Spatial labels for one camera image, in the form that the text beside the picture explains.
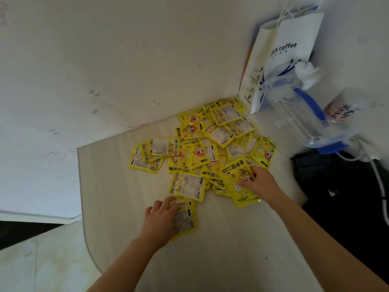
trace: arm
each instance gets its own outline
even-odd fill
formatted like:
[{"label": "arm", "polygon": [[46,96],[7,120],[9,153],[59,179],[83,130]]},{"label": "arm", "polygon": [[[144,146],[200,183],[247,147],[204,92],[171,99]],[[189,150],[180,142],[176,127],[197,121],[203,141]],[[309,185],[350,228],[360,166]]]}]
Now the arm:
[{"label": "arm", "polygon": [[174,199],[174,196],[170,196],[163,202],[155,201],[153,207],[146,209],[139,237],[126,247],[87,292],[135,290],[153,255],[179,232],[173,225],[180,206],[174,204],[169,209],[169,204]]},{"label": "arm", "polygon": [[268,170],[251,166],[255,181],[238,181],[266,201],[284,222],[324,291],[389,291],[389,286],[327,234],[277,185]]}]

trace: hand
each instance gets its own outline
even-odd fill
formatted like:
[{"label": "hand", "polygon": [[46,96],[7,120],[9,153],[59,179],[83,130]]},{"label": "hand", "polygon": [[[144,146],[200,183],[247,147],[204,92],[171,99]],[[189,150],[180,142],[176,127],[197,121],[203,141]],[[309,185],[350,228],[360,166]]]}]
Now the hand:
[{"label": "hand", "polygon": [[145,210],[145,221],[140,230],[139,239],[144,239],[151,244],[155,252],[180,231],[174,227],[175,214],[180,209],[180,205],[174,204],[169,209],[169,204],[173,200],[175,196],[170,196],[163,202],[155,201],[154,206]]},{"label": "hand", "polygon": [[253,194],[267,202],[272,208],[281,198],[286,197],[267,169],[258,166],[251,166],[250,169],[254,173],[255,180],[238,180],[236,183],[238,186],[252,191]]}]

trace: left hand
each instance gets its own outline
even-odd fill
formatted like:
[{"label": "left hand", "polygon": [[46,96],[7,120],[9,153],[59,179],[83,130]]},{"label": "left hand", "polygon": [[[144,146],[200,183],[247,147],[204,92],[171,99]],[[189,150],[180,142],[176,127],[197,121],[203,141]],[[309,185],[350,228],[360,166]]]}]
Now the left hand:
[{"label": "left hand", "polygon": [[174,220],[179,204],[174,204],[170,209],[170,202],[175,196],[167,197],[163,202],[155,201],[154,205],[145,210],[145,221],[140,231],[139,239],[145,239],[150,243],[155,252],[161,249],[170,239],[180,231],[174,227]]}]

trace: blue handle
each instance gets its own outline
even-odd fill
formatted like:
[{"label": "blue handle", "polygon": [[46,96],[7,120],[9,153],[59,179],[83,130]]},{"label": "blue handle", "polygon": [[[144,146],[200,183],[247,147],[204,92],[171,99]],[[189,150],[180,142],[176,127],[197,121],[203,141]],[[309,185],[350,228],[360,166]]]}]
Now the blue handle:
[{"label": "blue handle", "polygon": [[296,94],[298,94],[299,96],[301,96],[302,99],[304,99],[304,101],[313,110],[319,120],[326,121],[326,117],[324,116],[323,111],[321,110],[317,102],[311,96],[308,95],[308,93],[305,93],[303,90],[297,87],[292,87],[292,89]]}]

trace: white wall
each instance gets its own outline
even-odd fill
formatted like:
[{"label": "white wall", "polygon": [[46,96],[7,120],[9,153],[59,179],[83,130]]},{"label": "white wall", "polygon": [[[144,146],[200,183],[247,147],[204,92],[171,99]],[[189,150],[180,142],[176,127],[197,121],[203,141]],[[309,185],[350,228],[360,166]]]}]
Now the white wall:
[{"label": "white wall", "polygon": [[325,105],[343,88],[357,87],[384,108],[355,114],[362,136],[382,153],[389,166],[389,0],[325,0],[323,23],[315,44],[313,62],[327,75],[314,90]]},{"label": "white wall", "polygon": [[1,1],[0,211],[61,217],[81,213],[77,147],[236,95],[255,24],[280,11],[278,0]]}]

